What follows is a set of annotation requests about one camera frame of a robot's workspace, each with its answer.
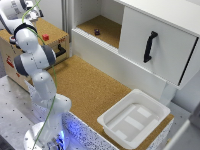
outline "small dark object on shelf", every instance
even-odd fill
[[[99,29],[94,29],[94,34],[95,34],[95,35],[100,35]]]

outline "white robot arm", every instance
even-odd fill
[[[37,91],[35,94],[38,94],[42,100],[36,99],[35,103],[48,108],[55,98],[53,111],[39,138],[42,146],[45,146],[62,131],[62,113],[70,110],[71,100],[56,94],[52,77],[43,70],[55,63],[54,51],[47,45],[39,45],[37,35],[34,33],[37,33],[37,30],[29,20],[25,19],[22,23],[22,19],[10,19],[25,12],[26,7],[24,0],[0,0],[0,21],[8,33],[14,35],[16,44],[25,52],[15,57],[14,64],[21,75],[31,76]]]

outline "black handle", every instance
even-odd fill
[[[60,51],[56,53],[56,58],[66,53],[66,50],[60,44],[58,45],[58,49]]]
[[[151,32],[151,35],[149,36],[149,39],[148,39],[147,45],[146,45],[146,50],[145,50],[145,54],[144,54],[144,63],[147,63],[152,58],[149,54],[151,52],[152,41],[157,36],[158,36],[158,33],[154,32],[154,31]]]

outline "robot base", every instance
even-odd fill
[[[38,124],[35,124],[34,126],[32,126],[31,129],[29,129],[24,137],[24,148],[25,150],[32,150],[33,149],[33,145],[35,143],[34,139],[36,137],[36,135],[38,134],[38,132],[40,131],[40,129],[42,128],[44,122],[40,122]],[[67,147],[69,146],[69,142],[70,142],[70,138],[69,138],[69,134],[67,132],[63,132],[61,131],[60,133],[63,141],[64,141],[64,150],[67,149]],[[34,150],[54,150],[55,147],[50,148],[49,146],[51,145],[51,142],[46,143],[45,145],[42,145],[41,142],[38,140],[38,142],[36,143]]]

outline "white cabinet door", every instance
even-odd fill
[[[144,63],[146,45],[152,31],[158,36],[152,39],[152,59]],[[126,7],[119,53],[178,85],[196,39],[193,35]]]

